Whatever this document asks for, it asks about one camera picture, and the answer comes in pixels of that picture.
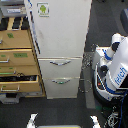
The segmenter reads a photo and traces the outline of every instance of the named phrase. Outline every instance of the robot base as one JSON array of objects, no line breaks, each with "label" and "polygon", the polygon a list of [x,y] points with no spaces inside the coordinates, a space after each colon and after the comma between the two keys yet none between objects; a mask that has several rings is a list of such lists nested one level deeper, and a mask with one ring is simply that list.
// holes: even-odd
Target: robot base
[{"label": "robot base", "polygon": [[113,97],[111,100],[104,98],[104,97],[112,97],[110,93],[108,93],[106,90],[104,90],[102,84],[106,76],[106,72],[99,72],[97,70],[97,67],[99,67],[99,64],[96,66],[96,70],[92,70],[92,85],[93,85],[93,93],[95,98],[103,105],[112,107],[114,105],[117,105],[120,101],[120,97],[116,95],[116,98]]}]

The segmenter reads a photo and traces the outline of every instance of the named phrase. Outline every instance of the drawer handle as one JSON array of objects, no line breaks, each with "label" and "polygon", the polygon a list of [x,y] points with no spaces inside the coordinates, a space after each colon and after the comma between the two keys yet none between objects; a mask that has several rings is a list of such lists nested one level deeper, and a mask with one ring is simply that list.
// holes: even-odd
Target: drawer handle
[{"label": "drawer handle", "polygon": [[17,90],[3,90],[3,87],[4,87],[4,86],[1,87],[1,92],[18,92],[18,91],[20,90],[19,85],[18,85]]},{"label": "drawer handle", "polygon": [[50,63],[55,64],[55,65],[58,65],[58,66],[65,65],[65,64],[68,64],[68,63],[70,63],[70,62],[71,62],[71,60],[66,60],[65,62],[50,61]]},{"label": "drawer handle", "polygon": [[0,40],[0,44],[2,44],[2,40]]},{"label": "drawer handle", "polygon": [[57,83],[57,84],[65,84],[65,83],[67,83],[67,82],[69,82],[70,80],[52,80],[52,82],[55,82],[55,83]]},{"label": "drawer handle", "polygon": [[5,61],[0,61],[0,63],[8,63],[9,59],[5,60]]},{"label": "drawer handle", "polygon": [[16,71],[14,72],[0,72],[0,75],[13,75],[16,74]]}]

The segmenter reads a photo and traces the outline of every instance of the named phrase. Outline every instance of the wooden cabinet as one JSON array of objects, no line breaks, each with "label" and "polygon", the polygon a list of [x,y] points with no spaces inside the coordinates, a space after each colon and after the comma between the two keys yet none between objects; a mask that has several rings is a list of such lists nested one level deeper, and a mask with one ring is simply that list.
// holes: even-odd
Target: wooden cabinet
[{"label": "wooden cabinet", "polygon": [[[14,19],[9,18],[7,30],[0,31],[0,93],[45,96],[30,30],[21,30],[22,17],[19,29],[13,30]],[[36,80],[24,80],[28,76],[36,76]]]}]

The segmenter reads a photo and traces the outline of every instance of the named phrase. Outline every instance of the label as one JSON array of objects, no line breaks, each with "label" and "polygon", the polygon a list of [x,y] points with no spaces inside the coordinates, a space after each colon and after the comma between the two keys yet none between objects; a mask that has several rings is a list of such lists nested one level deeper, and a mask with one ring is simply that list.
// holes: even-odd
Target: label
[{"label": "label", "polygon": [[13,53],[16,58],[25,58],[28,57],[27,53]]},{"label": "label", "polygon": [[6,57],[6,55],[1,55],[1,57]]},{"label": "label", "polygon": [[20,13],[20,9],[7,9],[8,13]]},{"label": "label", "polygon": [[127,70],[125,69],[125,67],[123,67],[122,65],[120,65],[116,71],[116,73],[114,74],[114,82],[117,85],[117,87],[120,87],[120,85],[122,84],[122,82],[124,81],[126,75],[127,75]]},{"label": "label", "polygon": [[13,69],[13,67],[10,67],[9,69]]},{"label": "label", "polygon": [[49,17],[49,4],[48,3],[37,3],[38,14],[41,17]]},{"label": "label", "polygon": [[12,33],[7,33],[9,38],[14,38]]}]

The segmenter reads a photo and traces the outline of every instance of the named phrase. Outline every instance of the sticker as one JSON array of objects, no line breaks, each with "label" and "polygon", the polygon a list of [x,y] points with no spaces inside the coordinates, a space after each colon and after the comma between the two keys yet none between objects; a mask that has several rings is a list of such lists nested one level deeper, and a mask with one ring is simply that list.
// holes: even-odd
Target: sticker
[{"label": "sticker", "polygon": [[13,67],[10,67],[9,69],[13,69]]},{"label": "sticker", "polygon": [[21,7],[21,8],[20,8],[20,11],[21,11],[20,14],[27,14],[25,7]]},{"label": "sticker", "polygon": [[14,57],[16,58],[24,58],[28,57],[27,53],[13,53]]},{"label": "sticker", "polygon": [[20,9],[7,9],[8,13],[20,13]]},{"label": "sticker", "polygon": [[119,66],[116,68],[115,74],[112,77],[114,86],[116,88],[119,88],[121,86],[127,74],[128,74],[128,67],[120,63]]},{"label": "sticker", "polygon": [[49,4],[48,3],[37,3],[38,14],[41,17],[49,17]]},{"label": "sticker", "polygon": [[9,38],[14,38],[12,33],[7,33]]},{"label": "sticker", "polygon": [[1,57],[6,57],[6,55],[1,55]]}]

